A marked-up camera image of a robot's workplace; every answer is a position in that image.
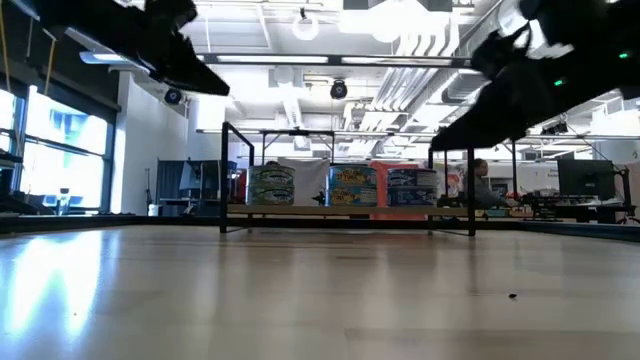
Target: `exposed ductwork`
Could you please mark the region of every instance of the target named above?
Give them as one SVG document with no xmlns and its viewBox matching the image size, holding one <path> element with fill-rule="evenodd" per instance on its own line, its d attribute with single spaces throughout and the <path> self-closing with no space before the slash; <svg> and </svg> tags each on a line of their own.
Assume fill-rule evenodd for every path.
<svg viewBox="0 0 640 360">
<path fill-rule="evenodd" d="M 414 0 L 406 4 L 420 5 Z M 450 12 L 432 12 L 427 16 L 430 26 L 420 34 L 403 34 L 396 55 L 447 56 L 457 48 L 459 30 L 455 15 Z M 434 74 L 435 71 L 431 69 L 389 69 L 370 105 L 372 111 L 365 114 L 360 130 L 389 131 L 389 127 L 398 119 L 399 113 L 406 110 Z M 356 140 L 351 144 L 349 153 L 367 154 L 377 143 L 378 140 Z"/>
<path fill-rule="evenodd" d="M 446 104 L 462 104 L 487 82 L 482 74 L 458 72 L 453 81 L 442 92 L 442 102 Z"/>
<path fill-rule="evenodd" d="M 273 79 L 278 87 L 283 91 L 290 91 L 291 96 L 285 96 L 282 101 L 284 112 L 287 115 L 289 127 L 293 129 L 303 129 L 302 110 L 298 98 L 294 95 L 294 82 L 296 77 L 302 78 L 301 74 L 296 76 L 296 71 L 291 66 L 278 66 L 273 70 Z M 293 139 L 297 150 L 310 150 L 311 141 L 304 136 L 296 136 Z"/>
</svg>

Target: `computer monitor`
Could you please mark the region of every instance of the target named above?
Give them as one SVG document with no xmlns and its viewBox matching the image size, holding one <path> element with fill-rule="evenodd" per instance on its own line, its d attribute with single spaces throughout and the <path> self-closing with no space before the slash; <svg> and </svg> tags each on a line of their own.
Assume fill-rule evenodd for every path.
<svg viewBox="0 0 640 360">
<path fill-rule="evenodd" d="M 187 160 L 182 166 L 180 178 L 180 190 L 200 190 L 200 184 L 205 181 L 204 188 L 217 187 L 218 162 L 217 161 L 191 161 Z"/>
<path fill-rule="evenodd" d="M 558 160 L 561 195 L 616 196 L 613 163 L 608 160 Z"/>
</svg>

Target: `ceiling light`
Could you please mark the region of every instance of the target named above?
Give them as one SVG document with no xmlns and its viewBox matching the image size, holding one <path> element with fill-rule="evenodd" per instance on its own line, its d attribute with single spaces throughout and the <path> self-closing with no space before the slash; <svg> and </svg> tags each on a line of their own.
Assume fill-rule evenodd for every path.
<svg viewBox="0 0 640 360">
<path fill-rule="evenodd" d="M 311 24 L 309 24 L 309 29 L 302 30 L 300 28 L 303 20 L 308 20 L 311 22 Z M 291 31 L 293 32 L 293 35 L 295 35 L 298 39 L 310 41 L 315 39 L 316 36 L 318 36 L 318 34 L 320 33 L 320 22 L 318 21 L 318 18 L 313 15 L 298 16 L 293 21 L 293 24 L 291 24 Z"/>
<path fill-rule="evenodd" d="M 470 59 L 433 56 L 345 56 L 340 59 L 345 65 L 389 65 L 397 67 L 451 67 L 454 61 L 461 62 L 460 66 L 470 67 Z"/>
<path fill-rule="evenodd" d="M 263 63 L 263 64 L 285 64 L 285 63 L 305 63 L 305 64 L 326 64 L 329 58 L 326 56 L 287 56 L 287 55 L 218 55 L 219 63 Z"/>
<path fill-rule="evenodd" d="M 393 133 L 374 132 L 374 131 L 336 131 L 336 136 L 388 136 Z"/>
<path fill-rule="evenodd" d="M 124 58 L 122 58 L 122 56 L 118 55 L 118 54 L 93 54 L 93 57 L 96 58 L 96 60 L 100 60 L 100 61 L 126 61 Z"/>
</svg>

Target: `wooden floor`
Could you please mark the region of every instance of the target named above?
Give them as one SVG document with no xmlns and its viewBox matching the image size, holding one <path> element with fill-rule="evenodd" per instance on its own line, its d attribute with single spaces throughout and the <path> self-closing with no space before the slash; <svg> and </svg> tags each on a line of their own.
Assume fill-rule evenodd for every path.
<svg viewBox="0 0 640 360">
<path fill-rule="evenodd" d="M 2 360 L 637 360 L 640 246 L 213 227 L 5 237 L 0 310 Z"/>
</svg>

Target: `window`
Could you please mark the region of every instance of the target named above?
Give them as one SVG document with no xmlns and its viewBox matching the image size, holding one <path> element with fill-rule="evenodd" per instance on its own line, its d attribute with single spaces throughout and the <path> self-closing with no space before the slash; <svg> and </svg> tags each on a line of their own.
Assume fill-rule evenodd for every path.
<svg viewBox="0 0 640 360">
<path fill-rule="evenodd" d="M 16 97 L 9 92 L 0 90 L 0 128 L 2 129 L 13 128 L 15 106 L 16 106 Z"/>
<path fill-rule="evenodd" d="M 27 135 L 104 154 L 107 122 L 29 91 Z"/>
<path fill-rule="evenodd" d="M 0 133 L 0 150 L 9 152 L 9 135 Z"/>
<path fill-rule="evenodd" d="M 68 188 L 72 207 L 98 208 L 103 166 L 99 156 L 79 155 L 27 142 L 20 190 L 45 195 L 43 204 L 55 206 L 60 189 Z"/>
</svg>

